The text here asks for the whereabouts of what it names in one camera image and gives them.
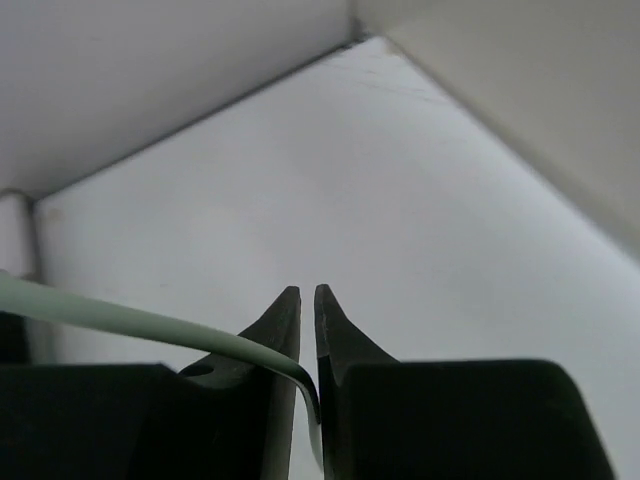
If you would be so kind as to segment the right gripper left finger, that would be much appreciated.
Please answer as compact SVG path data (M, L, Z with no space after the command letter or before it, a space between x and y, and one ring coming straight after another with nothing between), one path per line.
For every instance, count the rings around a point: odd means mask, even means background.
M162 364L5 365L5 479L284 479L299 365L300 293L285 289L237 335L65 293L5 285L1 314L184 346Z

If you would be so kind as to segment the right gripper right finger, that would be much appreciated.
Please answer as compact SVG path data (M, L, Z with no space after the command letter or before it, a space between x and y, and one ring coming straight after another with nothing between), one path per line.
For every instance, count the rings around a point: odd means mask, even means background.
M402 362L314 296L328 479L611 479L573 379L538 359Z

